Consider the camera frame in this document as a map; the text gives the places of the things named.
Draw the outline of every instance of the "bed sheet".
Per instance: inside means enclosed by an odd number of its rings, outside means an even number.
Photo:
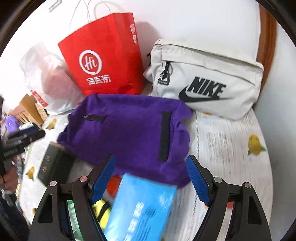
[[[25,217],[30,223],[34,218],[33,209],[38,204],[46,187],[37,179],[43,156],[50,141],[56,141],[60,132],[67,125],[67,114],[50,116],[49,122],[57,119],[55,129],[46,130],[46,137],[35,142],[26,155],[25,172],[35,167],[33,180],[23,176],[20,191],[20,205]],[[258,156],[248,155],[248,141],[251,135],[259,138],[266,148],[260,126],[253,110],[237,121],[226,120],[216,116],[194,112],[194,115],[185,121],[190,133],[189,155],[197,157],[203,167],[208,168],[213,176],[220,176],[226,182],[241,185],[250,182],[262,203],[267,220],[270,220],[273,184],[272,173],[267,151]],[[88,175],[92,166],[86,162],[76,160],[68,182],[75,181],[82,175]],[[192,183],[177,191],[171,214],[164,232],[164,240],[191,241],[206,214],[207,207],[198,199]],[[231,217],[231,209],[227,209],[218,240],[224,240]]]
[[[185,124],[190,133],[189,155],[195,155],[214,177],[219,176],[227,183],[242,185],[250,182],[269,222],[273,200],[272,172],[266,144],[254,111],[251,109],[246,116],[236,121],[194,112]],[[259,138],[266,151],[257,156],[249,152],[251,135]],[[207,207],[199,200],[192,183],[178,190],[164,239],[193,240],[206,211]],[[232,209],[227,208],[218,241],[225,240],[231,212]]]

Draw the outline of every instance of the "white nike bag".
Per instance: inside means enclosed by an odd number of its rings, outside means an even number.
[[[154,96],[235,120],[258,99],[262,76],[263,65],[251,57],[199,39],[156,41],[144,72]]]

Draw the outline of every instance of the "black zipper pocket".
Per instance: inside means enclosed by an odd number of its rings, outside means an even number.
[[[84,119],[86,121],[99,121],[103,122],[106,119],[106,115],[85,115]]]
[[[164,111],[161,120],[161,134],[160,134],[160,144],[158,158],[162,162],[168,160],[168,155],[170,152],[170,120],[172,116],[172,111]]]

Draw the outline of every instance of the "white wall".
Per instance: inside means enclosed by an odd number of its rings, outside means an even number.
[[[29,16],[0,57],[0,93],[10,108],[17,106],[28,92],[18,65],[28,49],[43,41],[50,51],[62,56],[57,43],[68,35],[69,23],[78,0],[63,0],[60,6],[49,13],[48,8],[55,1],[47,0]],[[93,0],[89,5],[92,20],[95,15],[99,18],[109,14],[107,7],[100,2]],[[157,39],[164,37],[211,37],[256,57],[260,16],[255,0],[115,0],[107,1],[107,4],[112,12],[133,12],[144,67],[149,63],[146,54]],[[82,1],[70,31],[86,23],[86,6]]]
[[[274,62],[255,113],[261,126],[274,182],[270,229],[280,240],[296,217],[296,47],[278,25]]]

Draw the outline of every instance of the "purple bag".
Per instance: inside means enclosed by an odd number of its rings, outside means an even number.
[[[190,116],[179,100],[90,95],[69,115],[58,143],[93,165],[113,154],[115,175],[127,172],[183,187],[190,182],[184,160],[190,137],[181,121]]]
[[[5,121],[5,127],[8,133],[17,131],[20,128],[20,122],[14,116],[8,116]]]

